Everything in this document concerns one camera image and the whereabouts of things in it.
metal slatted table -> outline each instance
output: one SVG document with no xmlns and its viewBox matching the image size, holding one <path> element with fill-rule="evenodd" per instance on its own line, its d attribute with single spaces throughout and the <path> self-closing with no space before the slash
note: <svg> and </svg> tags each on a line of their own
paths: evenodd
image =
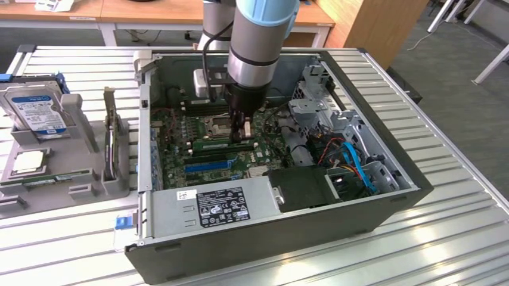
<svg viewBox="0 0 509 286">
<path fill-rule="evenodd" d="M 132 190 L 139 148 L 139 92 L 131 64 L 135 49 L 40 46 L 32 54 L 19 54 L 9 68 L 16 74 L 65 73 L 71 91 L 84 98 L 89 120 L 103 120 L 101 89 L 116 87 L 119 113 L 131 120 Z M 434 191 L 369 234 L 167 285 L 506 283 L 506 200 L 369 54 L 355 49 L 331 49 L 330 53 L 434 184 Z M 341 99 L 349 107 L 345 96 Z M 8 117 L 0 117 L 1 166 L 12 144 L 9 126 Z M 136 202 L 134 191 L 119 200 L 0 220 L 0 285 L 143 285 L 112 244 L 113 219 L 119 212 L 134 209 Z"/>
</svg>

hard drive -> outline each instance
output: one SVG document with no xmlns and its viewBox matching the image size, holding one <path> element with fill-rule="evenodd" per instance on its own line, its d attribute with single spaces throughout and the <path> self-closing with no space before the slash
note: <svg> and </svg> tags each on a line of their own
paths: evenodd
<svg viewBox="0 0 509 286">
<path fill-rule="evenodd" d="M 15 130 L 32 130 L 39 139 L 68 136 L 71 117 L 60 107 L 61 88 L 56 81 L 0 84 L 0 105 Z"/>
</svg>

robotic arm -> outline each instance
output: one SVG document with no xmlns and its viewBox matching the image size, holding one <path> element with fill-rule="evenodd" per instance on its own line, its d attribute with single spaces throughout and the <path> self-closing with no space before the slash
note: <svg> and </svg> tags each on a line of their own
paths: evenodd
<svg viewBox="0 0 509 286">
<path fill-rule="evenodd" d="M 236 7 L 235 0 L 203 2 L 199 48 L 230 47 L 226 76 L 218 82 L 223 86 L 222 93 L 230 106 L 232 142 L 252 136 L 252 115 L 264 102 L 283 40 L 290 33 L 298 8 L 298 0 L 240 0 Z M 214 82 L 215 74 L 211 69 L 204 69 L 206 82 Z M 210 98 L 214 98 L 211 93 L 216 85 L 214 90 L 210 86 L 207 84 L 206 90 Z"/>
</svg>

warning label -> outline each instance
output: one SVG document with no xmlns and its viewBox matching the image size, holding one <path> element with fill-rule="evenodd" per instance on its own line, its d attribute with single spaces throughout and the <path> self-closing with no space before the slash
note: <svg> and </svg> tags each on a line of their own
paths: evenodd
<svg viewBox="0 0 509 286">
<path fill-rule="evenodd" d="M 196 203 L 199 224 L 204 228 L 251 218 L 240 187 L 196 194 Z"/>
</svg>

blue hard drive label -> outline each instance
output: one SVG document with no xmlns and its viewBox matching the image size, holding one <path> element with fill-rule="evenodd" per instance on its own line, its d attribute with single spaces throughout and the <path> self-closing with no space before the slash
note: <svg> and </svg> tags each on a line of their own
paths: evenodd
<svg viewBox="0 0 509 286">
<path fill-rule="evenodd" d="M 47 96 L 13 97 L 17 114 L 24 118 L 28 127 L 39 134 L 57 134 L 65 131 L 60 113 L 53 110 L 53 99 Z"/>
</svg>

